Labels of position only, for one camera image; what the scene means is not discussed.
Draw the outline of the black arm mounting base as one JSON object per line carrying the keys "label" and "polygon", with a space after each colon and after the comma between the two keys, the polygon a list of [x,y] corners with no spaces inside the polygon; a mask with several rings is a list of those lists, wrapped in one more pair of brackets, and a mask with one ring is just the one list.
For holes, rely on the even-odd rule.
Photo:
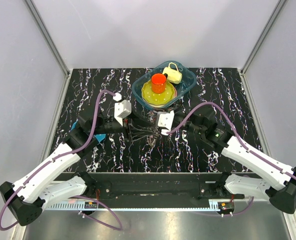
{"label": "black arm mounting base", "polygon": [[120,196],[152,197],[160,195],[188,195],[195,199],[241,199],[242,194],[224,188],[227,173],[87,173],[64,172],[58,181],[84,177],[90,183],[92,195],[99,199]]}

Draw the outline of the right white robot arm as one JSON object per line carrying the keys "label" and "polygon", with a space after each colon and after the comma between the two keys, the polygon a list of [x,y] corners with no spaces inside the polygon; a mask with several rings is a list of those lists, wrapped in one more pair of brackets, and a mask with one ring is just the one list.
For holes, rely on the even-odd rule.
{"label": "right white robot arm", "polygon": [[216,195],[220,198],[230,194],[249,195],[293,214],[296,210],[296,166],[281,163],[254,148],[231,129],[219,125],[213,115],[212,109],[192,115],[178,111],[174,114],[173,125],[200,136],[204,147],[242,164],[259,176],[246,178],[226,173],[215,185]]}

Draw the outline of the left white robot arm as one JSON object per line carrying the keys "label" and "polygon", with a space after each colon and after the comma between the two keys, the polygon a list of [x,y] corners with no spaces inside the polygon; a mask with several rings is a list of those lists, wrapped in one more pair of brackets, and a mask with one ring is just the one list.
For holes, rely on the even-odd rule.
{"label": "left white robot arm", "polygon": [[56,186],[50,186],[50,183],[99,144],[96,135],[123,133],[132,138],[136,133],[151,135],[151,129],[152,123],[133,113],[124,118],[78,115],[74,128],[47,159],[20,180],[14,183],[6,181],[0,186],[5,202],[0,213],[0,230],[5,230],[2,217],[6,209],[11,211],[17,224],[27,226],[51,205],[75,196],[97,196],[96,181],[85,172],[77,173]]}

